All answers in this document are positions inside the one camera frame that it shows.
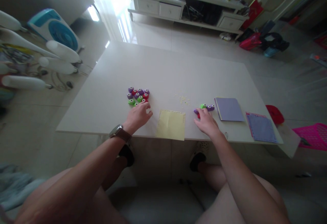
blue fan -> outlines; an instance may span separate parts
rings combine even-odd
[[[54,9],[39,12],[27,24],[46,41],[55,40],[76,52],[81,48],[78,37]]]

hand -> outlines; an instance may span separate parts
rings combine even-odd
[[[200,109],[197,108],[197,111],[200,114],[200,121],[197,119],[194,119],[194,123],[197,125],[197,127],[206,135],[209,137],[215,136],[221,131],[219,130],[217,122],[214,120],[212,115],[208,112],[206,108]]]
[[[150,108],[151,106],[149,102],[141,102],[133,107],[133,109],[128,113],[126,122],[122,124],[123,129],[130,135],[133,135],[139,128],[149,121],[150,117],[152,117],[152,111],[149,113],[146,112],[146,110]]]

drawer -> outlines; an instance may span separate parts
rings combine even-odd
[[[154,0],[136,0],[135,9],[140,12],[159,14],[159,2]]]
[[[220,24],[219,28],[228,29],[228,30],[238,30],[243,24],[244,20],[241,19],[233,19],[230,17],[224,17]]]
[[[159,15],[165,18],[180,19],[181,7],[159,3]]]

shoe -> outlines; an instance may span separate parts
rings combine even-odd
[[[134,155],[131,149],[131,145],[129,142],[127,142],[123,148],[118,153],[119,156],[124,156],[127,159],[127,167],[130,167],[134,164]]]
[[[190,168],[193,172],[198,171],[198,164],[207,160],[207,153],[209,150],[209,143],[206,141],[199,141],[197,148],[191,157]]]

white tv stand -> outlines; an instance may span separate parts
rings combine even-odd
[[[132,13],[138,13],[155,18],[162,18],[213,30],[236,33],[238,34],[238,36],[243,34],[243,31],[241,31],[239,28],[249,17],[238,15],[237,12],[240,9],[244,8],[244,5],[237,1],[226,0],[199,1],[208,2],[223,7],[223,11],[218,20],[217,25],[213,26],[206,23],[190,21],[189,19],[183,18],[182,13],[184,6],[186,5],[185,0],[132,0],[130,7],[128,8],[128,12],[132,21]]]

